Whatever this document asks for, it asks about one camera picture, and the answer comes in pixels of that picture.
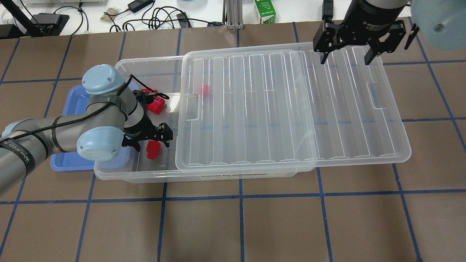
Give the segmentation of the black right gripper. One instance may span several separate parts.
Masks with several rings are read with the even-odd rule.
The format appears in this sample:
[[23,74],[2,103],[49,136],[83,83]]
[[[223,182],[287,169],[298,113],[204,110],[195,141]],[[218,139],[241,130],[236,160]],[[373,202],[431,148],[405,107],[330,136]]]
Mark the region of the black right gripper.
[[402,10],[401,0],[353,0],[341,27],[331,19],[322,21],[313,37],[313,51],[324,65],[336,43],[338,48],[368,44],[364,63],[370,65],[376,56],[394,52],[406,35],[404,21],[397,20]]

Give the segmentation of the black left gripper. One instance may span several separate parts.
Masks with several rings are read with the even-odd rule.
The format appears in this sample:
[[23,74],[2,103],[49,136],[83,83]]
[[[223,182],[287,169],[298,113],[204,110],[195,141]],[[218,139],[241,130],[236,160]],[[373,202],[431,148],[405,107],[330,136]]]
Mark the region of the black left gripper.
[[173,130],[167,123],[154,126],[148,116],[143,118],[134,126],[123,129],[124,137],[121,146],[131,147],[137,152],[141,151],[140,142],[155,140],[162,142],[166,148],[170,148],[170,141],[173,141]]

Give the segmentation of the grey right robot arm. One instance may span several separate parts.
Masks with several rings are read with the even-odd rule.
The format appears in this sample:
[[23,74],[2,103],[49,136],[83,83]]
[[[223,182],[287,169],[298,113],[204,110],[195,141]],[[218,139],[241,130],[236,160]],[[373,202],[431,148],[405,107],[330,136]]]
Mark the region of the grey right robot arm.
[[418,32],[439,50],[466,44],[464,0],[353,0],[340,24],[333,21],[333,1],[322,4],[322,24],[313,37],[313,51],[324,64],[331,52],[347,46],[369,46],[366,65],[394,52],[403,38],[408,49]]

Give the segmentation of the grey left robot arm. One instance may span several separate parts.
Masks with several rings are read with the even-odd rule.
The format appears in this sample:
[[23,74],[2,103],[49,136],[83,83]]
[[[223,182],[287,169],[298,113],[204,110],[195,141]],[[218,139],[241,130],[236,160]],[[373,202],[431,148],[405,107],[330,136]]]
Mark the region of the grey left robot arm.
[[91,161],[116,158],[123,147],[140,151],[140,142],[153,140],[169,147],[173,130],[154,125],[146,106],[167,94],[143,85],[146,92],[129,87],[137,78],[125,79],[114,66],[96,65],[82,78],[90,95],[83,114],[25,119],[9,124],[1,136],[0,191],[4,195],[25,180],[51,155],[76,151]]

